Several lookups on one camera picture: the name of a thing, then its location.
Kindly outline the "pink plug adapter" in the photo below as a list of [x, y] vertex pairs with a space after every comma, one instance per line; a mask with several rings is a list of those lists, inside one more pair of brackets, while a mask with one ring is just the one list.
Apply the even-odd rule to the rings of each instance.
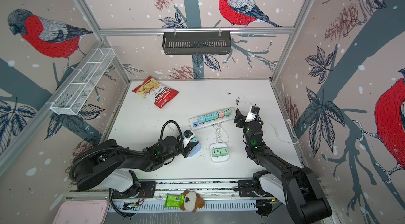
[[222, 118], [224, 116], [225, 116], [225, 111], [224, 110], [218, 111], [218, 117], [219, 118]]

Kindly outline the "teal plug adapter front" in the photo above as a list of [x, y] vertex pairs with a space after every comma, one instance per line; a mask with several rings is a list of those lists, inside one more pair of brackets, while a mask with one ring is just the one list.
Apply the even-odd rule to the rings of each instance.
[[199, 124], [202, 124], [202, 123], [205, 123], [205, 122], [206, 122], [206, 120], [205, 120], [205, 116], [204, 116], [204, 115], [198, 117], [198, 123], [199, 123]]

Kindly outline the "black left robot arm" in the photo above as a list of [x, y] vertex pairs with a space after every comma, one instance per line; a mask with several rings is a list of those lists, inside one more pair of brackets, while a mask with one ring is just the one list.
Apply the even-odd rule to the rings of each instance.
[[155, 144], [141, 151], [119, 146], [109, 139], [74, 158], [69, 170], [69, 179], [79, 191], [96, 186], [108, 188], [111, 207], [124, 219], [135, 213], [120, 210], [114, 204], [114, 196], [130, 199], [140, 196], [134, 204], [138, 210], [145, 202], [147, 192], [139, 182], [135, 170], [153, 172], [172, 163], [177, 156], [188, 158], [201, 148], [192, 130], [181, 131], [174, 120], [165, 122]]

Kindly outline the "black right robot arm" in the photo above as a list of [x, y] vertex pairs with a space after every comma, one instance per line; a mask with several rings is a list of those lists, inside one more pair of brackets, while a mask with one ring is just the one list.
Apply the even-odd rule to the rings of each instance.
[[269, 193], [281, 201], [296, 224], [312, 224], [331, 217], [331, 206], [314, 172], [285, 161], [265, 144], [259, 107], [252, 106], [248, 115], [237, 110], [234, 123], [243, 130], [247, 157], [263, 167], [252, 178], [257, 194]]

